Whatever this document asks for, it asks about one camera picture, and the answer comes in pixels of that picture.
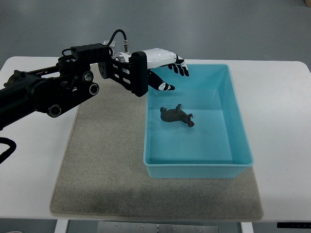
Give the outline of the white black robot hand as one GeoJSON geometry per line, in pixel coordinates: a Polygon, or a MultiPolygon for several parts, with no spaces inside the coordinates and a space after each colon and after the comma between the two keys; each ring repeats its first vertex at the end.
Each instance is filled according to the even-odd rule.
{"type": "Polygon", "coordinates": [[[163,81],[157,74],[151,71],[152,68],[167,66],[176,74],[189,76],[189,69],[185,60],[176,53],[160,48],[143,50],[143,52],[147,57],[148,85],[153,89],[157,91],[173,91],[175,87],[163,81]]]}

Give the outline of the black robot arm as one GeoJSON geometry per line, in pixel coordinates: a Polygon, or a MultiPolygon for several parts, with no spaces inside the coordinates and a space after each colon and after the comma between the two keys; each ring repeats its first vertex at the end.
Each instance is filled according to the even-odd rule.
{"type": "Polygon", "coordinates": [[[0,91],[0,127],[32,112],[58,117],[99,92],[91,64],[97,63],[103,78],[112,79],[138,97],[148,91],[147,56],[134,52],[127,62],[112,57],[112,49],[100,43],[69,48],[55,66],[34,71],[15,70],[0,91]]]}

